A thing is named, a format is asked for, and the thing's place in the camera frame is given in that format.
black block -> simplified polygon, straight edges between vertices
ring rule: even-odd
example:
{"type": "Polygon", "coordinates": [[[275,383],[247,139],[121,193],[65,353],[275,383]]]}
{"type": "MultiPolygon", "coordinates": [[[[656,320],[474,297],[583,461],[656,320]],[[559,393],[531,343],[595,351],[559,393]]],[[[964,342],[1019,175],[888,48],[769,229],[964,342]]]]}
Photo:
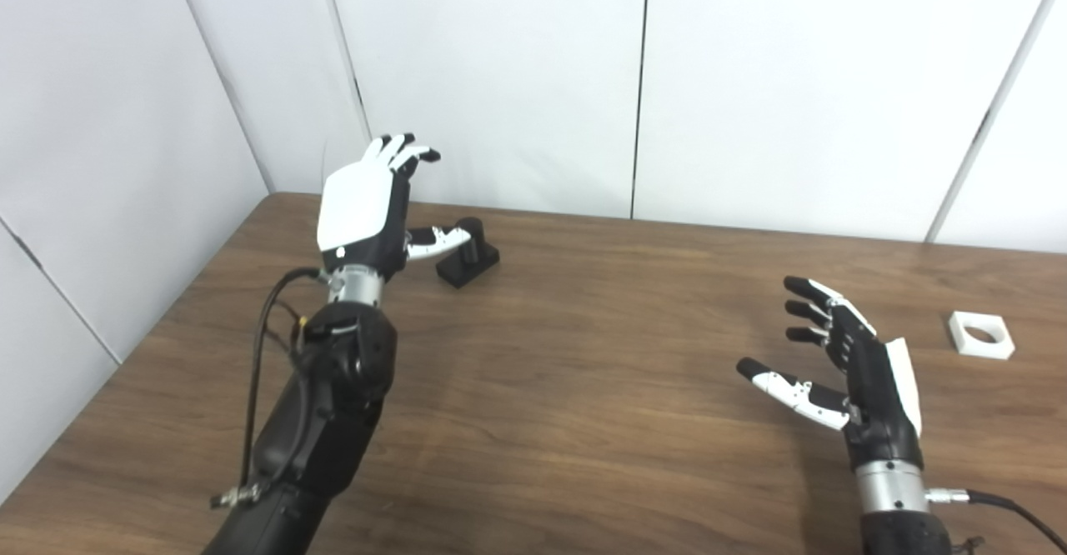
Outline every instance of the black block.
{"type": "Polygon", "coordinates": [[[453,252],[437,261],[437,275],[456,288],[462,288],[473,279],[500,263],[500,252],[496,251],[495,247],[488,242],[482,242],[480,247],[477,261],[465,263],[461,251],[453,252]]]}

black cable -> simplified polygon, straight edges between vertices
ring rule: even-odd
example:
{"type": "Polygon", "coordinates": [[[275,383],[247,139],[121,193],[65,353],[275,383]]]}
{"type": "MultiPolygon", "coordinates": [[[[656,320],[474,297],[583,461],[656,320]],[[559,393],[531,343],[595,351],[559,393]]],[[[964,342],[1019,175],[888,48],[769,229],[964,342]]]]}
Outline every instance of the black cable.
{"type": "Polygon", "coordinates": [[[1010,509],[1012,511],[1022,516],[1028,522],[1030,522],[1030,524],[1034,524],[1034,527],[1041,530],[1041,534],[1047,536],[1049,540],[1052,541],[1052,544],[1055,544],[1060,551],[1067,553],[1067,542],[1064,542],[1064,539],[1060,538],[1056,533],[1052,532],[1052,528],[1045,525],[1045,522],[1038,520],[1037,516],[1034,516],[1021,505],[1018,505],[1018,503],[1012,501],[1010,498],[1004,498],[1003,496],[998,496],[987,492],[968,490],[967,495],[972,504],[992,505],[993,507],[1010,509]]]}
{"type": "Polygon", "coordinates": [[[285,301],[283,301],[281,299],[278,299],[274,304],[278,305],[278,307],[282,307],[283,310],[285,310],[286,312],[288,312],[289,315],[292,316],[292,320],[293,321],[297,321],[297,320],[300,319],[300,314],[297,313],[297,310],[292,308],[292,305],[286,303],[285,301]]]}
{"type": "Polygon", "coordinates": [[[255,337],[252,339],[252,378],[249,382],[249,403],[244,414],[244,446],[241,454],[241,476],[238,487],[244,487],[249,482],[249,469],[252,464],[252,433],[256,425],[256,396],[259,393],[259,367],[262,361],[264,335],[267,333],[267,318],[270,311],[277,301],[278,294],[290,282],[301,278],[318,278],[321,271],[318,268],[296,268],[289,270],[277,281],[267,301],[264,301],[264,308],[259,313],[259,321],[256,322],[255,337]]]}

cable connector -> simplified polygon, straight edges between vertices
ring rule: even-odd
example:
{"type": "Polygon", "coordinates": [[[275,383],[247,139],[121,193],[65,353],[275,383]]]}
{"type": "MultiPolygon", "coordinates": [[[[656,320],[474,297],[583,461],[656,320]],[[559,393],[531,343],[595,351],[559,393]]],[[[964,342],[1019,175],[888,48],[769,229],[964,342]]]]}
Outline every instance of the cable connector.
{"type": "Polygon", "coordinates": [[[212,496],[208,506],[210,509],[233,508],[245,503],[255,503],[259,501],[260,495],[262,495],[262,488],[258,483],[251,487],[237,487],[212,496]]]}
{"type": "Polygon", "coordinates": [[[942,505],[970,503],[971,494],[960,489],[926,489],[926,501],[942,505]]]}

white plastic piece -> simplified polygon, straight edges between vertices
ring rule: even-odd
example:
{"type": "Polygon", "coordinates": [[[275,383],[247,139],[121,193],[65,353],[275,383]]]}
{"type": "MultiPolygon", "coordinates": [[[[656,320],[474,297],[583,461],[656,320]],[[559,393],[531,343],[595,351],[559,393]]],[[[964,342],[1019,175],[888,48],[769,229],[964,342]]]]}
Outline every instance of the white plastic piece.
{"type": "Polygon", "coordinates": [[[911,354],[904,338],[896,338],[886,344],[886,354],[889,356],[889,367],[893,370],[893,382],[896,384],[896,396],[901,399],[904,414],[915,428],[915,435],[923,435],[923,414],[919,408],[919,385],[915,384],[915,370],[911,368],[911,354]]]}
{"type": "Polygon", "coordinates": [[[823,409],[811,402],[808,396],[811,393],[811,382],[793,384],[781,374],[766,371],[753,377],[752,384],[812,422],[834,430],[841,430],[848,424],[848,414],[823,409]]]}
{"type": "Polygon", "coordinates": [[[1015,352],[1015,343],[1007,332],[1007,326],[1000,316],[973,314],[971,312],[953,312],[949,318],[949,330],[956,342],[956,350],[961,355],[1006,360],[1015,352]],[[971,336],[968,328],[981,330],[990,335],[993,343],[986,343],[971,336]]]}
{"type": "Polygon", "coordinates": [[[409,261],[435,257],[471,240],[471,234],[464,228],[456,227],[448,233],[443,232],[439,226],[433,226],[432,229],[433,238],[436,239],[433,244],[408,244],[409,261]]]}
{"type": "Polygon", "coordinates": [[[393,172],[375,161],[350,163],[334,172],[322,187],[319,251],[370,238],[385,227],[393,172]]]}

black arm segment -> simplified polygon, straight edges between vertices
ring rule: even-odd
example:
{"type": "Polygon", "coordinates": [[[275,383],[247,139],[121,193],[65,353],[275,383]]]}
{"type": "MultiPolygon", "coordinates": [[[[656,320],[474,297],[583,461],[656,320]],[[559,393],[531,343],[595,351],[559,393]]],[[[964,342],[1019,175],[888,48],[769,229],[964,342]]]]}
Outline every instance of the black arm segment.
{"type": "Polygon", "coordinates": [[[922,511],[878,511],[860,518],[863,555],[951,555],[949,530],[922,511]]]}
{"type": "Polygon", "coordinates": [[[393,382],[396,330],[378,310],[345,302],[327,305],[307,328],[306,367],[256,440],[251,481],[266,487],[262,495],[229,512],[204,555],[304,555],[360,467],[393,382]]]}

